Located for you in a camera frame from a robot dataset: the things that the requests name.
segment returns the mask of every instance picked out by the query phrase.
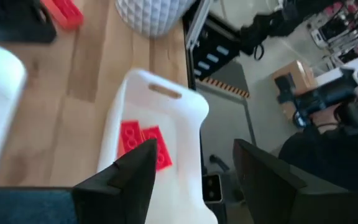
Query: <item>black cable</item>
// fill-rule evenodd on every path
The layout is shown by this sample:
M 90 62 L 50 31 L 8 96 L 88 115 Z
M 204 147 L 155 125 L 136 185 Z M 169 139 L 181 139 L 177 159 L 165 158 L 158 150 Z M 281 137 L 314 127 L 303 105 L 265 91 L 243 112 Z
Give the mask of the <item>black cable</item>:
M 256 57 L 259 48 L 260 48 L 260 55 L 259 57 Z M 256 61 L 259 61 L 260 59 L 262 59 L 262 57 L 264 57 L 264 55 L 265 55 L 265 47 L 262 44 L 257 45 L 254 49 L 254 59 Z
M 316 127 L 317 128 L 321 128 L 321 127 L 325 127 L 325 126 L 336 126 L 336 127 L 338 127 L 339 125 L 340 125 L 339 123 L 325 123 L 325 124 L 317 125 Z
M 334 110 L 334 118 L 336 121 L 340 122 L 341 118 L 339 117 L 338 111 L 337 109 L 339 108 L 339 106 Z

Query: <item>electronic equipment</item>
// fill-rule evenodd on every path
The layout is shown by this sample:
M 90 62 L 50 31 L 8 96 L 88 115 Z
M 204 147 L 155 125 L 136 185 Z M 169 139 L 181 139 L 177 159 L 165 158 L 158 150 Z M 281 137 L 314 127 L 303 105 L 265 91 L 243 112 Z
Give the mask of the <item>electronic equipment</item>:
M 147 140 L 74 187 L 0 187 L 0 223 L 144 224 L 157 141 Z
M 298 127 L 314 128 L 314 133 L 318 134 L 310 115 L 342 103 L 336 110 L 340 128 L 348 135 L 358 134 L 358 100 L 356 100 L 358 84 L 354 80 L 353 69 L 340 68 L 340 71 L 342 77 L 300 95 L 295 95 L 293 91 L 295 85 L 291 74 L 275 79 L 276 86 L 280 90 L 277 100 L 279 103 L 293 102 L 296 108 L 293 121 Z

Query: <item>cardboard box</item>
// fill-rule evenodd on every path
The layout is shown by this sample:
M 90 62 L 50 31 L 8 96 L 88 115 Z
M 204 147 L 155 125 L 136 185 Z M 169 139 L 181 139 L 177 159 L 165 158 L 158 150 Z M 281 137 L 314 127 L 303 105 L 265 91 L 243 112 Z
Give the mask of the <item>cardboard box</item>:
M 274 81 L 277 77 L 288 74 L 292 76 L 293 82 L 295 84 L 295 94 L 302 94 L 318 86 L 312 69 L 298 60 L 295 60 L 294 62 L 274 72 L 272 75 L 272 79 Z M 278 96 L 280 94 L 280 91 L 278 90 L 277 86 L 276 91 Z M 286 102 L 281 104 L 281 106 L 283 108 L 285 116 L 288 119 L 292 119 L 292 116 L 295 113 L 294 104 L 292 102 Z

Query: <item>red lego brick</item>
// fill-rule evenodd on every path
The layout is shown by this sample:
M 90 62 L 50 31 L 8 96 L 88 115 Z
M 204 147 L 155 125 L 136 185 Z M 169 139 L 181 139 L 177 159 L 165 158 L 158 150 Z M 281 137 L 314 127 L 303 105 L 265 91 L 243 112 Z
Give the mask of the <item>red lego brick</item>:
M 121 123 L 120 135 L 125 153 L 144 142 L 138 121 L 123 121 Z
M 81 11 L 71 0 L 42 0 L 57 23 L 66 30 L 79 28 L 84 21 Z
M 355 4 L 350 4 L 347 6 L 347 10 L 349 12 L 356 12 L 357 11 L 357 6 Z
M 157 139 L 157 168 L 156 170 L 162 170 L 166 167 L 172 166 L 172 160 L 169 156 L 167 146 L 165 145 L 164 139 L 162 137 L 160 128 L 158 126 L 143 129 L 143 136 L 145 140 L 148 139 Z

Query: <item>black metal frame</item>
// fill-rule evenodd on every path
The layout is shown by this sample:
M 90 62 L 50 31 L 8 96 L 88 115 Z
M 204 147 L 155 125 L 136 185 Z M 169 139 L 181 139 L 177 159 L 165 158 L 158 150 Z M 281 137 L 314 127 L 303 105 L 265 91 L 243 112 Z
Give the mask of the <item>black metal frame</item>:
M 186 39 L 188 30 L 190 28 L 190 22 L 188 22 L 187 19 L 185 19 L 185 16 L 182 17 L 182 22 L 183 22 L 183 35 L 184 38 Z M 193 61 L 193 55 L 191 54 L 191 52 L 189 50 L 186 50 L 186 69 L 187 69 L 187 85 L 188 88 L 192 89 L 192 90 L 196 90 L 196 78 L 194 76 L 194 61 Z M 201 132 L 200 132 L 200 151 L 201 151 L 201 172 L 202 174 L 206 174 L 206 168 L 204 165 L 204 158 L 203 158 L 203 145 L 201 143 Z
M 196 1 L 183 16 L 185 35 L 199 4 L 200 1 Z M 192 63 L 188 65 L 188 70 L 194 77 L 203 80 L 239 56 L 240 49 L 239 30 L 210 12 L 196 47 L 193 52 L 187 52 L 187 58 Z

